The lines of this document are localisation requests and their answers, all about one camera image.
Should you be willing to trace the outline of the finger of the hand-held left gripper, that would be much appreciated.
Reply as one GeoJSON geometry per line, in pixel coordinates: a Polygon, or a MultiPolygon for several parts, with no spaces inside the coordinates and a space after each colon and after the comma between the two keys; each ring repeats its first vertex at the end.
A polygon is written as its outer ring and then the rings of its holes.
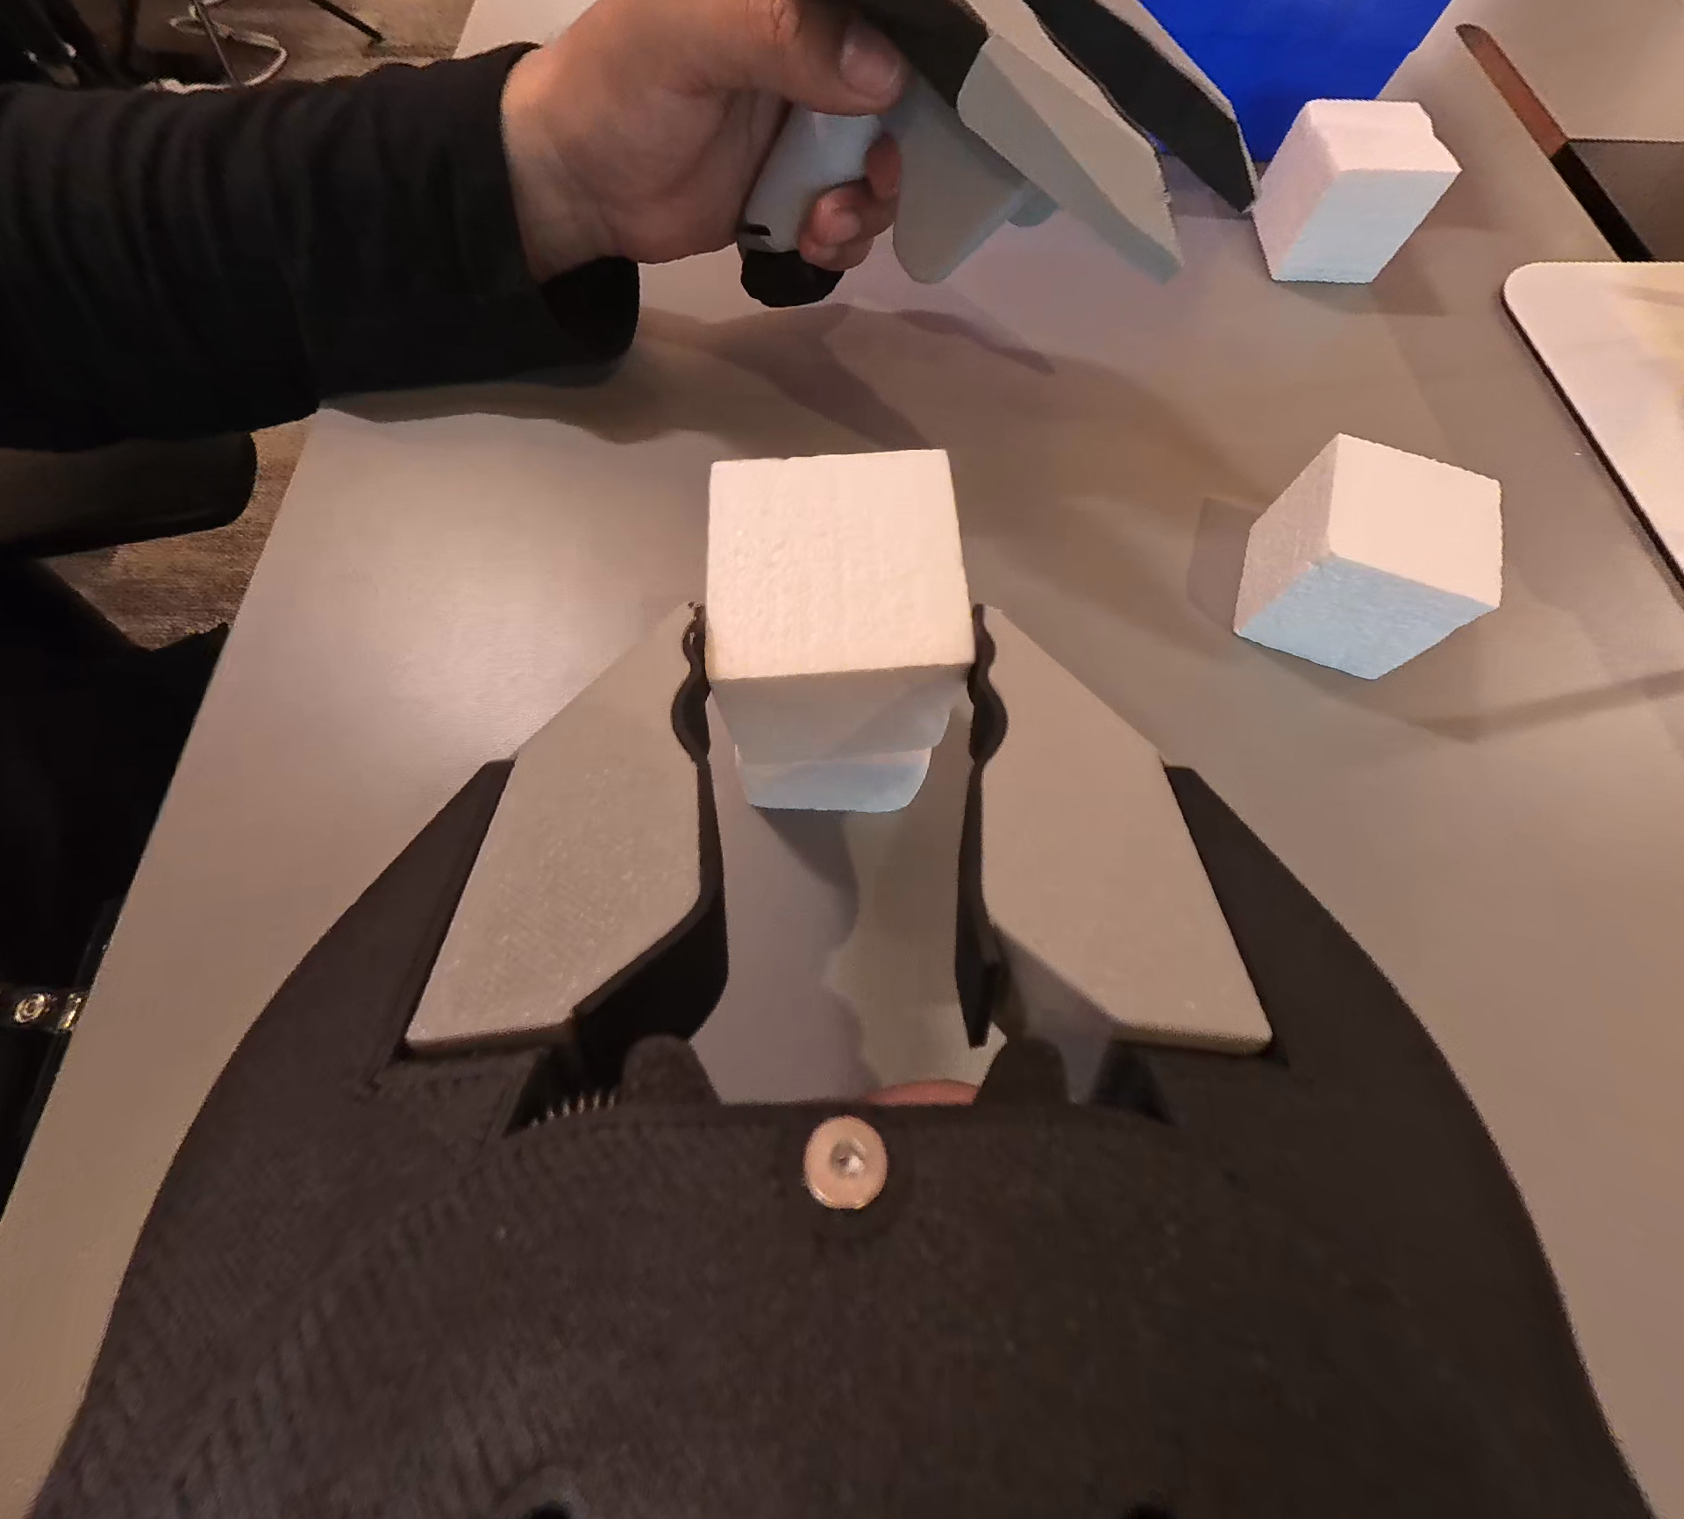
{"type": "Polygon", "coordinates": [[[958,120],[1046,199],[1151,278],[1183,262],[1151,141],[1039,23],[1027,0],[965,0],[986,37],[956,97],[958,120]]]}
{"type": "Polygon", "coordinates": [[[1256,172],[1232,100],[1141,0],[1025,0],[1105,99],[1235,211],[1256,172]]]}

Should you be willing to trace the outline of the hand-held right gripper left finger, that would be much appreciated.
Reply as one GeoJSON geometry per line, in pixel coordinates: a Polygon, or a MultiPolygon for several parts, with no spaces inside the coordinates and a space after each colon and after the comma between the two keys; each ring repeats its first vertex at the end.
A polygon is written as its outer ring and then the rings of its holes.
{"type": "Polygon", "coordinates": [[[616,1081],[728,981],[705,618],[674,609],[516,751],[406,1032],[423,1056],[553,1046],[616,1081]]]}

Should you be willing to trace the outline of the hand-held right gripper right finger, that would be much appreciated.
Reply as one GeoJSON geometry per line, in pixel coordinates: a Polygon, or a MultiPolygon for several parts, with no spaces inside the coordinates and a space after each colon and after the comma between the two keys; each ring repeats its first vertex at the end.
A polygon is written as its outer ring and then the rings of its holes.
{"type": "Polygon", "coordinates": [[[1265,1051],[1160,751],[1002,611],[976,606],[974,628],[953,960],[967,1044],[1053,1046],[1076,1097],[1112,1046],[1265,1051]]]}

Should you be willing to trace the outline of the white hard foam cube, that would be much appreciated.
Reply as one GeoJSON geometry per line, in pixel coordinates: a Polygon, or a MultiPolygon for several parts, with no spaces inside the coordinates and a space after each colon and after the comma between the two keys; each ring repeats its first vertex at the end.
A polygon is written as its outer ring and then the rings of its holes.
{"type": "Polygon", "coordinates": [[[1309,100],[1251,206],[1270,278],[1372,283],[1460,174],[1462,164],[1418,102],[1309,100]]]}
{"type": "Polygon", "coordinates": [[[744,797],[760,811],[891,814],[912,804],[934,749],[755,760],[734,751],[744,797]]]}
{"type": "Polygon", "coordinates": [[[935,751],[976,660],[951,458],[716,462],[704,614],[707,679],[742,760],[935,751]]]}
{"type": "Polygon", "coordinates": [[[1376,681],[1504,600],[1502,485],[1335,435],[1253,521],[1232,630],[1376,681]]]}

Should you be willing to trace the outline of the person's left forearm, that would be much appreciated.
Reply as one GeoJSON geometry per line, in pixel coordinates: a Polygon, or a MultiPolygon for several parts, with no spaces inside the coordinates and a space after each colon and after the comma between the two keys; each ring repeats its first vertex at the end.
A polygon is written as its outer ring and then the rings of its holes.
{"type": "Polygon", "coordinates": [[[611,371],[639,269],[541,283],[521,246],[500,97],[527,55],[192,95],[4,86],[4,448],[611,371]]]}

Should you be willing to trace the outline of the person's left hand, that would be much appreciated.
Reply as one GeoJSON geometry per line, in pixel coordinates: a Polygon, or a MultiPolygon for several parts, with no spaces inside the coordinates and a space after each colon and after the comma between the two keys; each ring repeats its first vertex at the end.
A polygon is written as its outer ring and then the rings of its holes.
{"type": "Polygon", "coordinates": [[[534,279],[734,246],[790,109],[883,116],[909,78],[839,0],[595,2],[521,57],[502,92],[534,279]]]}

